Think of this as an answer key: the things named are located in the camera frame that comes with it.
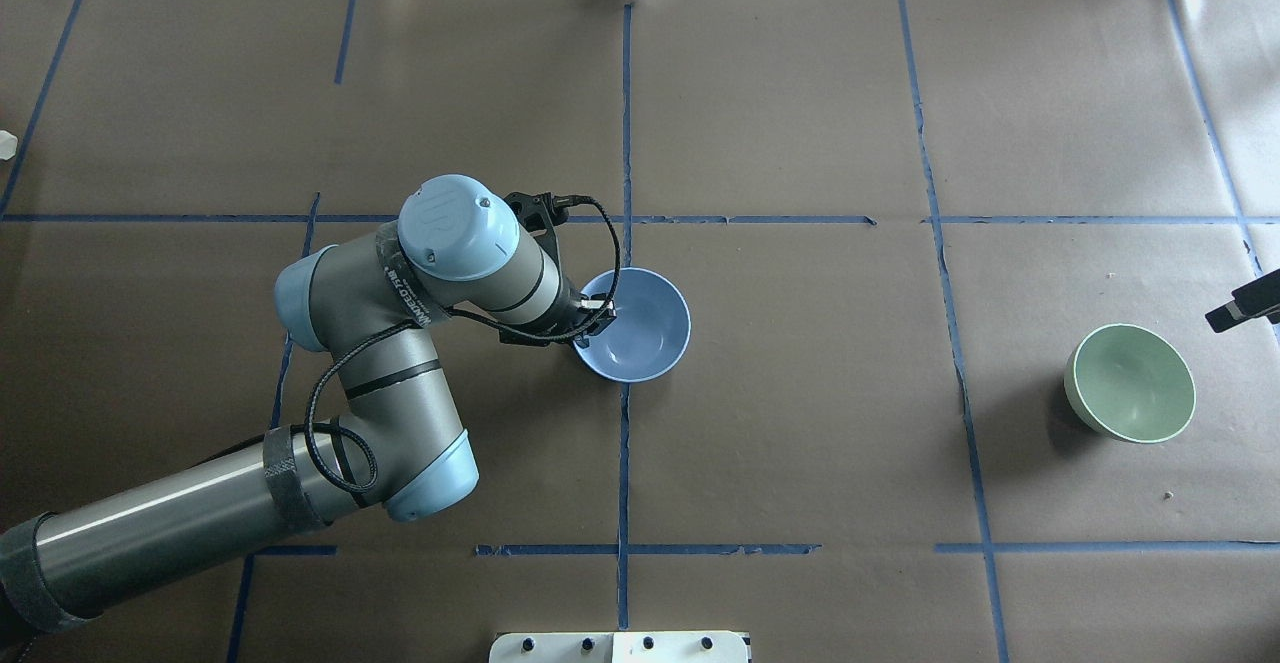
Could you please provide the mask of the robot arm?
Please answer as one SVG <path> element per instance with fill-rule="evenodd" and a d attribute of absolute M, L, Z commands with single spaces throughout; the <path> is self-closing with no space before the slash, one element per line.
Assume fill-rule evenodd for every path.
<path fill-rule="evenodd" d="M 584 343 L 611 325 L 616 285 L 585 294 L 556 230 L 593 195 L 498 195 L 433 177 L 393 220 L 284 268 L 276 316 L 330 357 L 294 422 L 178 474 L 3 535 L 3 646 L 87 625 L 106 609 L 288 538 L 379 507 L 413 522 L 461 502 L 477 463 L 433 326 L 486 326 L 504 344 Z"/>

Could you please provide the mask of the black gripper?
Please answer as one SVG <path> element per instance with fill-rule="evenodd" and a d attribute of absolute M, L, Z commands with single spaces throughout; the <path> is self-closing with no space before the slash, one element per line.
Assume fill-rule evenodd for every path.
<path fill-rule="evenodd" d="M 511 332 L 498 332 L 498 337 L 503 344 L 548 347 L 598 335 L 616 317 L 608 291 L 584 294 L 576 288 L 563 288 L 544 314 L 527 324 L 506 324 Z"/>

